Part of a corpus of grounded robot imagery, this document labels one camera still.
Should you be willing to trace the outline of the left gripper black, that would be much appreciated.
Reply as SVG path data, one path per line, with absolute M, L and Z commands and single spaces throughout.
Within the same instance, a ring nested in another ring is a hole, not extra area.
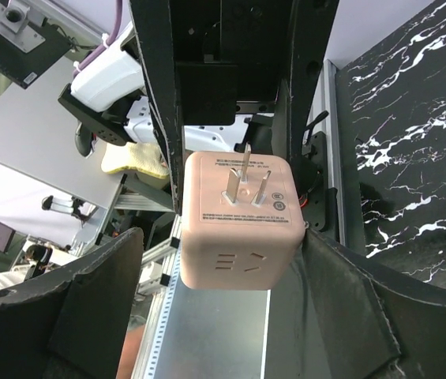
M 183 125 L 229 126 L 239 114 L 275 110 L 273 154 L 298 164 L 338 6 L 336 0 L 129 3 L 177 214 Z

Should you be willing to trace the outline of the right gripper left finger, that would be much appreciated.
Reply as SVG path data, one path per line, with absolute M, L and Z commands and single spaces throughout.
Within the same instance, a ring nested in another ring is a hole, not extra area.
M 144 252 L 132 228 L 0 290 L 0 378 L 114 378 Z

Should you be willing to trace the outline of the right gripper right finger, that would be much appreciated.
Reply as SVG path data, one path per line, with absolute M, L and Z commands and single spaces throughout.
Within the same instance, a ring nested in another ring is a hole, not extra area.
M 446 378 L 446 289 L 315 230 L 303 257 L 334 378 Z

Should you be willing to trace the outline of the beige cube socket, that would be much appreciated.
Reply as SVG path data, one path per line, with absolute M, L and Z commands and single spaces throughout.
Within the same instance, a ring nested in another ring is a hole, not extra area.
M 289 163 L 272 155 L 194 152 L 186 160 L 180 276 L 196 290 L 266 291 L 305 236 Z

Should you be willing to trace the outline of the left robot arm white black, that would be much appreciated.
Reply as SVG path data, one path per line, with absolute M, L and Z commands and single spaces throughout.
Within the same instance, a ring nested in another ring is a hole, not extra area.
M 171 204 L 182 210 L 187 125 L 229 126 L 237 114 L 273 115 L 270 151 L 299 194 L 313 186 L 301 141 L 339 4 L 336 1 L 131 1 L 132 31 L 118 44 L 142 69 L 102 109 L 68 84 L 59 103 L 92 135 L 131 142 L 126 114 L 145 97 L 166 160 Z

